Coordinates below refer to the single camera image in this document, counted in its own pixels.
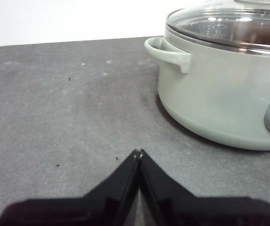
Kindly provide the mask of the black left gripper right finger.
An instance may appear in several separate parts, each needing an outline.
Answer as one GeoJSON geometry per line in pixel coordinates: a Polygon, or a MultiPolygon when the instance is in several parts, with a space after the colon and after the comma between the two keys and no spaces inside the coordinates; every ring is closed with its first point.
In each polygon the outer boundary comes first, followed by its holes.
{"type": "Polygon", "coordinates": [[[250,197],[197,197],[143,149],[141,192],[158,226],[270,226],[270,203],[250,197]]]}

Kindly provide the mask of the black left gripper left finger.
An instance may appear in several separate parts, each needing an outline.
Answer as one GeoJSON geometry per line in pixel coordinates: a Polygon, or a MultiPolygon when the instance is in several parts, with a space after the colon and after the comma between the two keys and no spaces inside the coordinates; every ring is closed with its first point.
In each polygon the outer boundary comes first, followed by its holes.
{"type": "Polygon", "coordinates": [[[139,151],[83,197],[29,199],[7,206],[0,226],[122,226],[138,191],[139,151]]]}

